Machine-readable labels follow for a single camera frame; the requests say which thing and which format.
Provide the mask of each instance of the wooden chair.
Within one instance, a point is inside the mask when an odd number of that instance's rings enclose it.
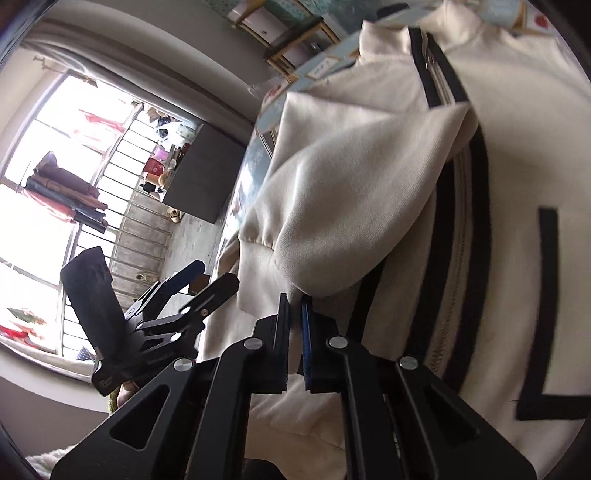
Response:
[[[339,42],[339,38],[324,22],[324,18],[319,15],[313,15],[301,2],[298,0],[295,1],[297,5],[306,12],[308,17],[303,19],[297,25],[288,28],[279,37],[273,40],[272,43],[269,43],[243,23],[255,11],[265,6],[265,0],[246,0],[246,8],[244,12],[232,22],[235,27],[247,31],[267,48],[263,55],[263,59],[286,77],[296,69],[296,67],[284,56],[285,52],[289,49],[308,39],[318,32],[318,30],[324,32],[331,42],[335,44]]]

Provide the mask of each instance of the white sweatshirt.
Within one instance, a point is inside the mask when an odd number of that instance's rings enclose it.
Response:
[[[218,266],[238,273],[238,295],[208,320],[200,359],[250,336],[283,291],[292,305],[311,295],[344,333],[360,280],[386,258],[362,343],[395,359],[418,339],[424,363],[542,478],[582,425],[577,409],[591,407],[591,86],[553,38],[513,38],[463,6],[446,2],[420,27],[470,103],[429,109],[408,29],[372,24],[352,68],[289,93],[264,185]],[[488,165],[466,148],[477,124]],[[433,301],[425,283],[445,232],[449,265],[425,338],[413,329]],[[295,372],[297,327],[290,342]],[[518,420],[518,404],[535,420]],[[246,457],[288,480],[342,480],[340,415],[338,395],[311,395],[292,373],[285,394],[253,396]]]

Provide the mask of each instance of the curtain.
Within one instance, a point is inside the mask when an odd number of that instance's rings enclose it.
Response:
[[[21,47],[116,86],[177,118],[207,122],[248,143],[252,122],[188,78],[131,47],[84,28],[43,20]]]

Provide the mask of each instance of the zipper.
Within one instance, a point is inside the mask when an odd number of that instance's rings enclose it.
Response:
[[[422,37],[422,51],[423,57],[425,59],[425,66],[429,71],[431,77],[433,78],[433,82],[435,83],[435,87],[437,89],[437,93],[439,94],[439,98],[444,105],[451,105],[454,103],[451,90],[445,80],[439,65],[437,64],[437,60],[433,56],[431,50],[429,49],[428,45],[428,37],[427,34],[421,30],[421,37]],[[454,162],[454,166],[457,168],[457,175],[455,175],[455,191],[456,191],[456,199],[458,203],[456,204],[456,215],[458,219],[459,225],[459,235],[458,235],[458,244],[456,245],[457,254],[455,256],[455,262],[450,264],[449,273],[451,275],[451,281],[453,282],[448,289],[448,285],[446,285],[446,294],[447,298],[444,297],[442,304],[448,305],[449,308],[445,312],[443,316],[443,322],[439,327],[439,331],[434,335],[435,340],[435,347],[433,349],[433,353],[428,359],[426,364],[429,366],[431,371],[435,374],[439,373],[439,368],[441,367],[441,362],[443,360],[443,354],[450,342],[450,334],[451,334],[451,326],[454,319],[454,314],[456,314],[456,307],[458,305],[458,295],[460,290],[460,281],[462,277],[462,272],[465,267],[466,261],[466,229],[467,229],[467,219],[466,219],[466,210],[467,210],[467,202],[468,202],[468,192],[466,186],[466,156],[464,152],[461,152],[459,155],[456,156],[452,160]]]

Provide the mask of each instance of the wall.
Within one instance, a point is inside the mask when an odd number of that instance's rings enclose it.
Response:
[[[45,73],[35,53],[18,48],[0,72],[0,132]]]
[[[0,378],[0,421],[24,455],[78,443],[107,416],[50,400]]]
[[[0,348],[0,421],[25,455],[73,445],[106,417],[92,385]]]
[[[262,45],[199,0],[61,0],[48,18],[149,55],[256,118],[260,102],[248,86],[270,77]]]
[[[18,48],[0,72],[0,176],[8,164],[8,153],[16,145],[31,112],[61,76],[43,69],[33,52]],[[46,62],[51,69],[58,66]]]

